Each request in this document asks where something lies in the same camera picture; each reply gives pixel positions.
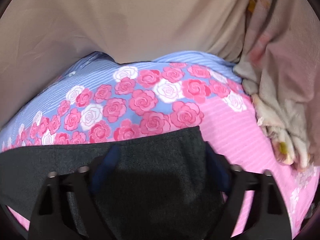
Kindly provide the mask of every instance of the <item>rose pattern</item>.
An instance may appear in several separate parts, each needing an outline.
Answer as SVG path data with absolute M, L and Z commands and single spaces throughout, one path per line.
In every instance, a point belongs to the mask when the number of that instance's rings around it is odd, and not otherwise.
M 105 121 L 101 120 L 91 127 L 88 132 L 90 143 L 102 143 L 107 142 L 107 138 L 111 134 L 111 128 Z
M 78 128 L 81 119 L 81 113 L 76 108 L 73 108 L 64 119 L 64 128 L 67 131 L 73 131 Z
M 49 127 L 50 119 L 48 117 L 42 116 L 40 125 L 38 127 L 38 135 L 39 137 L 42 137 L 44 133 L 47 131 Z
M 76 106 L 85 107 L 90 103 L 92 99 L 92 92 L 85 88 L 82 92 L 76 97 Z
M 123 66 L 113 73 L 113 79 L 116 82 L 120 82 L 125 77 L 128 77 L 130 79 L 135 79 L 137 78 L 137 76 L 138 76 L 138 69 L 134 66 Z
M 184 76 L 184 72 L 181 69 L 174 67 L 164 67 L 161 74 L 164 79 L 171 83 L 180 81 Z
M 223 83 L 223 84 L 226 84 L 227 83 L 227 78 L 223 75 L 221 75 L 220 73 L 214 71 L 214 70 L 208 70 L 209 73 L 210 73 L 210 76 L 212 76 L 215 80 Z
M 49 130 L 41 138 L 42 145 L 52 145 L 54 143 L 55 134 L 51 134 Z
M 35 117 L 33 118 L 32 123 L 35 122 L 37 125 L 39 125 L 39 124 L 40 124 L 40 121 L 41 121 L 41 118 L 42 118 L 42 112 L 41 112 L 41 111 L 38 111 L 38 112 L 36 113 Z
M 197 103 L 204 103 L 205 98 L 211 94 L 210 88 L 204 81 L 198 79 L 188 79 L 182 82 L 183 95 L 193 99 Z
M 220 98 L 224 98 L 230 94 L 230 89 L 215 80 L 209 80 L 211 92 Z
M 181 81 L 171 83 L 169 80 L 163 78 L 153 87 L 153 91 L 162 102 L 167 104 L 184 98 Z
M 37 124 L 34 122 L 30 128 L 30 137 L 31 139 L 34 139 L 36 138 L 36 135 L 37 135 L 37 132 L 38 132 L 38 126 Z
M 137 115 L 143 115 L 144 112 L 154 108 L 157 103 L 158 99 L 153 91 L 138 89 L 132 93 L 132 98 L 129 100 L 129 108 Z
M 184 68 L 187 65 L 188 65 L 187 63 L 179 63 L 179 62 L 171 62 L 171 63 L 169 63 L 170 67 L 175 67 L 175 68 Z
M 70 101 L 62 100 L 60 106 L 58 107 L 58 115 L 60 117 L 64 116 L 70 109 Z
M 161 73 L 159 70 L 140 70 L 137 82 L 144 88 L 151 88 L 160 81 Z
M 111 97 L 111 89 L 110 85 L 100 85 L 95 92 L 93 99 L 97 103 L 102 103 L 104 100 L 108 100 Z
M 237 84 L 236 82 L 234 82 L 233 80 L 228 79 L 228 80 L 227 80 L 227 83 L 228 83 L 228 86 L 230 87 L 230 89 L 231 89 L 233 92 L 237 93 L 237 92 L 240 90 L 238 84 Z
M 201 67 L 199 65 L 192 65 L 187 68 L 188 72 L 191 76 L 199 77 L 199 78 L 210 78 L 210 72 L 207 68 Z
M 85 143 L 86 135 L 84 132 L 74 131 L 70 144 L 83 144 Z
M 197 78 L 212 79 L 209 84 L 199 79 L 183 80 L 185 73 Z M 15 143 L 12 143 L 11 138 L 8 139 L 7 146 L 3 143 L 2 151 L 31 145 L 32 142 L 33 145 L 106 142 L 111 136 L 111 127 L 106 120 L 116 123 L 120 117 L 124 117 L 124 120 L 114 128 L 112 136 L 115 141 L 196 126 L 201 124 L 204 118 L 197 104 L 205 102 L 211 93 L 223 98 L 234 111 L 246 109 L 241 100 L 242 97 L 246 98 L 246 95 L 238 95 L 241 85 L 216 71 L 196 64 L 169 63 L 162 67 L 161 71 L 142 69 L 139 72 L 135 66 L 122 66 L 113 72 L 113 79 L 116 82 L 114 94 L 120 98 L 112 98 L 111 84 L 101 84 L 95 92 L 82 85 L 73 86 L 60 101 L 56 114 L 51 119 L 39 110 L 27 129 L 25 124 L 20 125 Z M 150 90 L 135 89 L 137 84 Z M 141 116 L 139 124 L 125 118 L 127 101 L 121 98 L 122 95 L 128 97 L 129 109 Z M 182 102 L 182 98 L 194 102 Z M 158 100 L 161 104 L 172 104 L 171 113 L 154 111 Z
M 39 137 L 36 137 L 33 145 L 42 145 L 41 139 Z
M 115 93 L 117 95 L 127 95 L 133 92 L 136 82 L 134 79 L 128 77 L 123 78 L 119 83 L 115 85 Z
M 141 133 L 147 136 L 169 132 L 170 127 L 169 116 L 154 111 L 144 113 L 140 122 Z
M 22 144 L 21 137 L 20 135 L 17 135 L 16 141 L 15 141 L 15 147 L 20 147 L 21 144 Z
M 235 112 L 247 110 L 247 106 L 243 102 L 242 97 L 233 91 L 231 91 L 230 94 L 222 100 Z
M 97 122 L 102 120 L 102 105 L 90 104 L 81 112 L 80 125 L 82 130 L 88 131 Z
M 78 95 L 84 90 L 84 86 L 76 85 L 66 93 L 66 99 L 73 105 Z
M 201 124 L 204 117 L 195 103 L 177 101 L 172 104 L 172 110 L 170 120 L 179 129 L 197 126 Z
M 132 124 L 130 119 L 125 119 L 114 133 L 115 141 L 123 141 L 140 137 L 140 127 L 138 124 Z
M 59 129 L 60 126 L 61 126 L 61 117 L 55 114 L 48 125 L 50 134 L 53 135 L 54 133 L 56 133 L 56 131 Z
M 21 140 L 25 141 L 28 138 L 29 135 L 29 129 L 23 129 L 21 133 Z
M 22 131 L 24 130 L 24 124 L 22 123 L 21 125 L 20 125 L 20 127 L 19 127 L 19 130 L 18 130 L 18 133 L 19 133 L 19 135 L 20 135 L 20 137 L 21 137 L 21 134 L 22 134 Z
M 53 144 L 70 144 L 69 135 L 64 132 L 56 133 Z
M 111 98 L 104 106 L 102 114 L 108 119 L 110 123 L 118 121 L 118 118 L 123 116 L 127 107 L 126 101 L 121 98 Z

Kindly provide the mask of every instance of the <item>white rose print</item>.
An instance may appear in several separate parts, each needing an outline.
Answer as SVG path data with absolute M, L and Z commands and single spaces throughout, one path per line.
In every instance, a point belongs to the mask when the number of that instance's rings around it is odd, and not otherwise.
M 113 79 L 116 82 L 120 82 L 121 79 L 128 77 L 130 79 L 135 79 L 138 76 L 138 69 L 134 66 L 123 66 L 117 69 L 113 73 Z
M 209 70 L 210 76 L 212 76 L 214 79 L 216 79 L 217 81 L 226 84 L 227 78 L 223 75 L 221 75 L 220 73 L 214 71 L 214 70 Z
M 7 144 L 7 145 L 8 145 L 8 148 L 10 148 L 10 146 L 12 145 L 12 139 L 11 139 L 11 137 L 8 138 L 8 144 Z
M 20 127 L 19 127 L 19 135 L 20 135 L 20 137 L 21 137 L 21 134 L 22 134 L 23 129 L 24 129 L 24 124 L 22 123 L 22 124 L 20 125 Z
M 235 112 L 242 112 L 247 110 L 247 106 L 243 102 L 242 96 L 236 94 L 235 92 L 231 91 L 230 94 L 223 98 L 224 101 L 230 108 Z
M 295 190 L 291 193 L 290 197 L 290 207 L 291 207 L 291 213 L 295 214 L 296 212 L 296 207 L 297 203 L 299 201 L 299 193 L 300 193 L 300 188 L 295 188 Z
M 84 86 L 76 85 L 67 92 L 66 99 L 70 101 L 71 105 L 75 103 L 77 96 L 81 94 L 82 90 L 84 90 Z
M 181 81 L 171 83 L 163 78 L 153 87 L 153 91 L 164 103 L 172 103 L 177 99 L 184 98 L 181 87 Z
M 72 71 L 68 74 L 69 77 L 71 77 L 72 75 L 75 75 L 76 74 L 76 71 Z
M 36 123 L 37 125 L 40 124 L 40 121 L 41 121 L 41 118 L 42 118 L 42 112 L 41 111 L 38 111 L 35 115 L 35 117 L 33 118 L 32 120 L 32 123 Z
M 54 142 L 54 136 L 55 134 L 51 135 L 48 129 L 41 138 L 42 145 L 52 145 Z
M 102 120 L 102 105 L 90 104 L 81 112 L 80 125 L 82 130 L 90 130 L 95 123 Z

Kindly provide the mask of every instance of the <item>crumpled fabric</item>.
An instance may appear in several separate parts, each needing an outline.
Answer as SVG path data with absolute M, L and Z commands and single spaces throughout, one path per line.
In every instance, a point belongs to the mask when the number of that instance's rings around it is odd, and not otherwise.
M 307 0 L 256 0 L 234 68 L 277 160 L 302 171 L 320 165 L 319 30 Z

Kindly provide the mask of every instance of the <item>beige fabric wall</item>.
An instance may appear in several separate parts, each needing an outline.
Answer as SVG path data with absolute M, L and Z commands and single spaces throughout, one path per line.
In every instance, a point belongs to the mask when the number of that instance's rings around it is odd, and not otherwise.
M 180 50 L 236 61 L 249 0 L 12 0 L 0 19 L 0 127 L 59 73 L 99 50 L 117 62 Z

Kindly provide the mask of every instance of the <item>beige cloth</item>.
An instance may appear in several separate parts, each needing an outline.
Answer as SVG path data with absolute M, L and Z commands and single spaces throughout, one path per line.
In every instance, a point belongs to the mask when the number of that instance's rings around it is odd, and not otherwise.
M 12 0 L 0 19 L 0 127 L 78 59 L 200 50 L 236 61 L 249 0 Z
M 258 0 L 236 73 L 280 161 L 320 165 L 320 22 L 307 0 Z

